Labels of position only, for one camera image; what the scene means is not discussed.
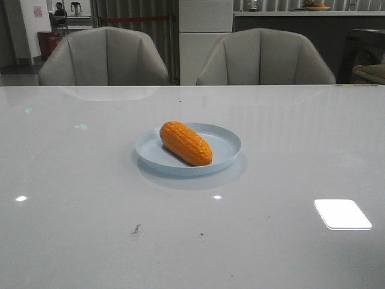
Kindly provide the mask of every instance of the light blue plate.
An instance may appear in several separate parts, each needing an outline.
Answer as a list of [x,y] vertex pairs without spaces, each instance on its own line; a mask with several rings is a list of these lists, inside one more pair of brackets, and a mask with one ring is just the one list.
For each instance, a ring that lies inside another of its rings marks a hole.
[[136,143],[136,150],[149,167],[170,175],[200,176],[218,172],[231,165],[241,150],[241,140],[231,131],[204,123],[186,123],[211,146],[213,159],[207,166],[189,166],[163,147],[159,136],[161,128],[145,132]]

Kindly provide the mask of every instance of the seated person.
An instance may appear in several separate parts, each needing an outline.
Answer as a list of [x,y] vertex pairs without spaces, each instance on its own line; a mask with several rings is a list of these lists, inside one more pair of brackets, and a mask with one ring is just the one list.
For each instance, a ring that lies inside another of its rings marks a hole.
[[56,8],[58,10],[55,11],[54,16],[56,17],[56,21],[59,24],[65,24],[66,23],[66,17],[67,17],[67,12],[63,9],[63,5],[60,2],[56,3]]

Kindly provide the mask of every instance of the corn on the cob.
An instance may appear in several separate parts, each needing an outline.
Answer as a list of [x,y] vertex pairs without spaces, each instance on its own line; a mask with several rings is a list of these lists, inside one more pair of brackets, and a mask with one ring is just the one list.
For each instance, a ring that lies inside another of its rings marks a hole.
[[182,122],[166,122],[159,134],[163,144],[187,163],[194,166],[205,166],[211,163],[210,145]]

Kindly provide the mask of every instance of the red trash bin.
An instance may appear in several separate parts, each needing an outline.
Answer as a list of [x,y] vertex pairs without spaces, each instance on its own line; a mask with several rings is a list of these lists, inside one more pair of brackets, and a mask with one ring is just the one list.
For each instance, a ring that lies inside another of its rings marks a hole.
[[40,52],[42,53],[42,59],[47,60],[57,45],[55,33],[52,31],[39,31],[37,33],[37,38],[40,45]]

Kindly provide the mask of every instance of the gray chair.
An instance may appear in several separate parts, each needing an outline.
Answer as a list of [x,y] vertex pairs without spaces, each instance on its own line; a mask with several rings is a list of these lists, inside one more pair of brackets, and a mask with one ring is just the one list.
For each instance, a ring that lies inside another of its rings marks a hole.
[[39,85],[167,85],[167,68],[145,33],[114,27],[74,32],[40,69]]
[[333,72],[305,36],[255,28],[217,40],[197,85],[334,84]]

